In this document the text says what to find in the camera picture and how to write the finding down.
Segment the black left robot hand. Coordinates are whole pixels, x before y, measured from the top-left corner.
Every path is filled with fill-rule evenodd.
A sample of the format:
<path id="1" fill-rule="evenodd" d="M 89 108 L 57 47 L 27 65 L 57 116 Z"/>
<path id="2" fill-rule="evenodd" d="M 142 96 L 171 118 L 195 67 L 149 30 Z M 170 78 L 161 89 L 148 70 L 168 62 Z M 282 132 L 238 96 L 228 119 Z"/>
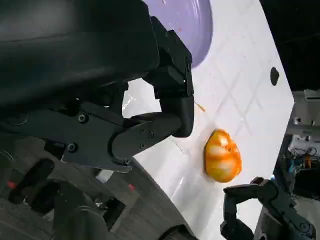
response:
<path id="1" fill-rule="evenodd" d="M 134 155 L 190 136 L 192 61 L 141 0 L 3 0 L 0 132 L 127 172 Z"/>

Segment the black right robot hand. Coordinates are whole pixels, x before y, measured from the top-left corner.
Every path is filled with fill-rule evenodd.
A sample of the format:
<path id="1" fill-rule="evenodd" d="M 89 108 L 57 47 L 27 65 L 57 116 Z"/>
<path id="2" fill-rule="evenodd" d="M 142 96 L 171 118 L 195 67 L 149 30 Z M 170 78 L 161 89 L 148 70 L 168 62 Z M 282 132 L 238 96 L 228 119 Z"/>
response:
<path id="1" fill-rule="evenodd" d="M 249 184 L 226 187 L 220 233 L 227 240 L 315 240 L 316 229 L 295 210 L 296 203 L 271 179 L 254 178 Z M 237 218 L 237 205 L 257 199 L 266 212 L 254 233 Z"/>

